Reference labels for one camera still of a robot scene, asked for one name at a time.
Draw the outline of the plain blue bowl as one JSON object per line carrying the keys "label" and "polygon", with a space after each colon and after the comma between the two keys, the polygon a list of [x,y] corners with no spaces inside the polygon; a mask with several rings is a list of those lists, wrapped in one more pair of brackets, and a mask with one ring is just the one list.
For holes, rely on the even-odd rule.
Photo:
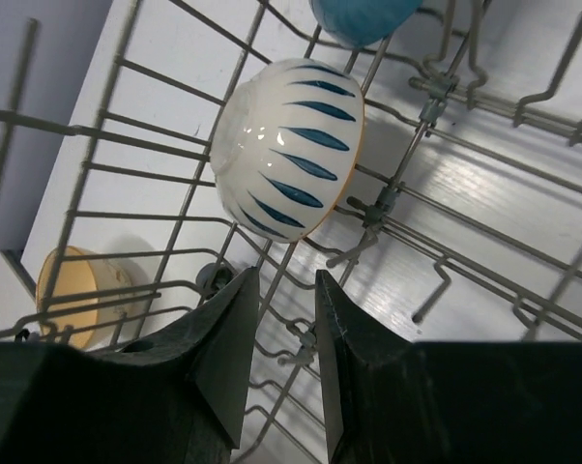
{"label": "plain blue bowl", "polygon": [[311,0],[309,6],[321,28],[346,48],[358,49],[381,41],[402,25],[422,0]]}

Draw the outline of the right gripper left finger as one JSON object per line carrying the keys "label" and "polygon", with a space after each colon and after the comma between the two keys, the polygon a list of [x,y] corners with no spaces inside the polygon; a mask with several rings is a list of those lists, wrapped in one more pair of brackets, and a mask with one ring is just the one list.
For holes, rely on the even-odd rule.
{"label": "right gripper left finger", "polygon": [[118,352],[0,342],[0,463],[226,463],[241,444],[259,275]]}

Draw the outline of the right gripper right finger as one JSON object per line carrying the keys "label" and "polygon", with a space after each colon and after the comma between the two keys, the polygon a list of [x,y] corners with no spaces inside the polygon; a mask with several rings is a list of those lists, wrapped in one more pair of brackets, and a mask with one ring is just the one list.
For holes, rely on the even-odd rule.
{"label": "right gripper right finger", "polygon": [[582,463],[582,342],[410,342],[315,276],[332,463]]}

